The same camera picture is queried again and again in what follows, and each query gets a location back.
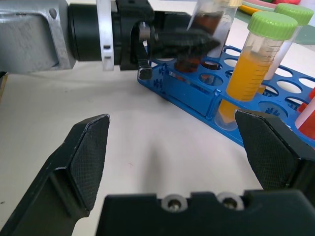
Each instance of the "red object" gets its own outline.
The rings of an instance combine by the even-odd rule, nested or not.
[[[274,0],[272,3],[273,4],[278,4],[278,3],[291,3],[291,4],[295,4],[298,5],[300,3],[301,0]]]
[[[312,92],[310,92],[309,97],[310,97],[311,100],[315,97],[315,88],[312,90]],[[298,111],[299,111],[299,112],[304,111],[304,109],[306,108],[306,106],[307,106],[306,103],[302,103],[301,106],[299,107]]]
[[[301,125],[299,130],[311,139],[315,139],[315,111]]]

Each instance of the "green cap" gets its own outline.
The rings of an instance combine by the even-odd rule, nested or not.
[[[279,3],[274,12],[292,17],[299,26],[307,25],[313,17],[314,11],[307,7],[293,5],[289,3]]]
[[[248,24],[250,32],[273,40],[284,41],[292,37],[297,21],[283,14],[257,11]]]

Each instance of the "blue test tube rack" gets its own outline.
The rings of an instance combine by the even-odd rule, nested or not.
[[[138,82],[242,146],[243,140],[238,129],[228,131],[217,126],[214,121],[222,99],[241,109],[279,116],[304,142],[315,147],[315,140],[302,134],[294,124],[300,114],[297,111],[300,103],[308,104],[311,101],[309,93],[312,88],[301,83],[301,79],[315,82],[315,78],[281,65],[279,68],[289,72],[292,77],[275,74],[273,79],[265,84],[269,90],[265,90],[263,94],[257,93],[251,102],[239,102],[228,96],[225,91],[234,70],[234,67],[226,62],[227,60],[236,62],[238,59],[238,56],[226,53],[227,50],[241,52],[238,48],[225,46],[219,60],[204,58],[204,61],[217,63],[219,70],[210,70],[199,65],[195,72],[182,73],[174,68],[175,59],[168,61],[155,59],[151,62],[152,79]],[[211,79],[203,80],[202,75],[209,75]],[[281,88],[280,81],[298,87],[301,92],[292,93]]]

